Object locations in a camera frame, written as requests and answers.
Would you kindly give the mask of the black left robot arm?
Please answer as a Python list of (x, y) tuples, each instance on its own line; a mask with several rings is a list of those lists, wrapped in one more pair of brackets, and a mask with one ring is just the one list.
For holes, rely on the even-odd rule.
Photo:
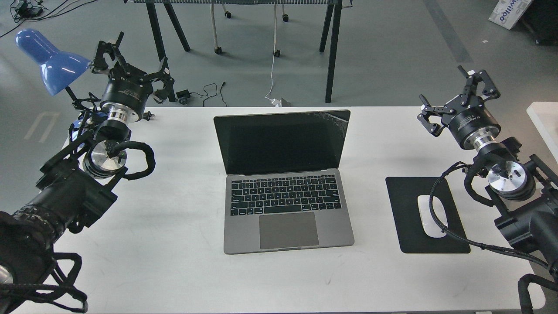
[(54, 252), (54, 243), (102, 217), (117, 201), (113, 188), (121, 179), (141, 179), (155, 169), (154, 151), (132, 141), (128, 125), (150, 119), (148, 98), (165, 101), (174, 79), (166, 58), (151, 74), (126, 62), (119, 49), (123, 36), (100, 41), (92, 60), (59, 50), (35, 29), (15, 37), (40, 66), (50, 95), (67, 91), (81, 114), (68, 129), (68, 145), (41, 167), (38, 195), (15, 213), (1, 212), (3, 314), (26, 301), (87, 312), (87, 296), (75, 287), (82, 258)]

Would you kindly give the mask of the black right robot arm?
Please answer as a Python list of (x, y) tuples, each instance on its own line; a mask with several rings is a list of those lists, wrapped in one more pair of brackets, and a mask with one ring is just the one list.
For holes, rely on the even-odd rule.
[[(420, 95), (422, 106), (417, 119), (435, 137), (449, 129), (461, 149), (475, 150), (477, 155), (472, 164), (456, 162), (436, 179), (427, 201), (430, 215), (441, 232), (455, 240), (545, 268), (552, 280), (526, 274), (517, 284), (521, 312), (532, 314), (530, 284), (557, 290), (557, 175), (537, 155), (520, 161), (521, 143), (515, 137), (497, 140), (501, 127), (487, 110), (486, 102), (500, 97), (498, 88), (485, 70), (476, 72), (462, 66), (458, 69), (466, 78), (462, 93), (443, 106), (432, 106)], [(468, 195), (478, 203), (496, 207), (500, 213), (494, 223), (509, 248), (469, 240), (438, 218), (434, 193), (441, 181), (458, 169), (466, 173), (464, 188)]]

